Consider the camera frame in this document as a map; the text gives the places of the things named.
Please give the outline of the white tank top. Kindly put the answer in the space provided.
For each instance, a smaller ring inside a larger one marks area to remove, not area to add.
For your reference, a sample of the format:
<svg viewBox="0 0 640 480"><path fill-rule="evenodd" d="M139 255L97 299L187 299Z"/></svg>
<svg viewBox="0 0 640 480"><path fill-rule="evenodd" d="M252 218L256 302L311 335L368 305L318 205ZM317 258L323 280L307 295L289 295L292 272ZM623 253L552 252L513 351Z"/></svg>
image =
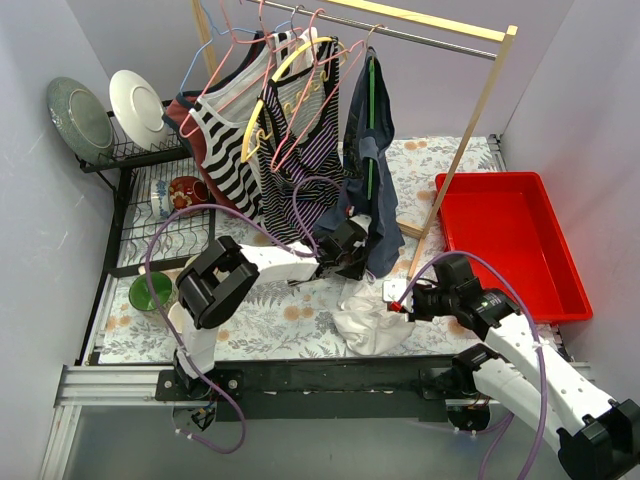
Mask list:
<svg viewBox="0 0 640 480"><path fill-rule="evenodd" d="M346 282L333 318L348 349L360 356L388 353L415 328L405 314L388 310L382 284L366 281Z"/></svg>

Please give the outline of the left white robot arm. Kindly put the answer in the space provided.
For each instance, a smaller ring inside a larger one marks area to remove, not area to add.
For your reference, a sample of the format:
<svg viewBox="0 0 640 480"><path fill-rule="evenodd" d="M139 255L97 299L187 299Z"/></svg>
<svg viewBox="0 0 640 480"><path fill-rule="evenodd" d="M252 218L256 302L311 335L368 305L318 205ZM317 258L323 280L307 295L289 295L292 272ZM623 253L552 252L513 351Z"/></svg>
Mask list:
<svg viewBox="0 0 640 480"><path fill-rule="evenodd" d="M173 365L178 387L193 400L213 386L218 328L240 307L251 289L271 282L299 284L331 274L354 278L365 267L371 217L355 215L316 240L318 257L301 242L283 248L248 246L230 236L215 239L186 265L176 282L178 301L171 317L179 321Z"/></svg>

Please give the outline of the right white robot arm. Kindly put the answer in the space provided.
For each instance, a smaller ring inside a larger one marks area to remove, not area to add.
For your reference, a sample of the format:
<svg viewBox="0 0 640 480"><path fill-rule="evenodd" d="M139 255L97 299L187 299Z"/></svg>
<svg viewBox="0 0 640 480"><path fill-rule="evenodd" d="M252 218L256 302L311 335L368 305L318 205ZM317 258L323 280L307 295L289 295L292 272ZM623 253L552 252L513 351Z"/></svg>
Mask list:
<svg viewBox="0 0 640 480"><path fill-rule="evenodd" d="M452 361L454 389L488 396L530 426L534 443L519 474L526 478L542 445L572 479L620 479L639 464L639 406L618 401L587 380L544 341L508 283L481 285L463 251L428 262L436 275L411 279L391 310L410 321L452 316L479 343Z"/></svg>

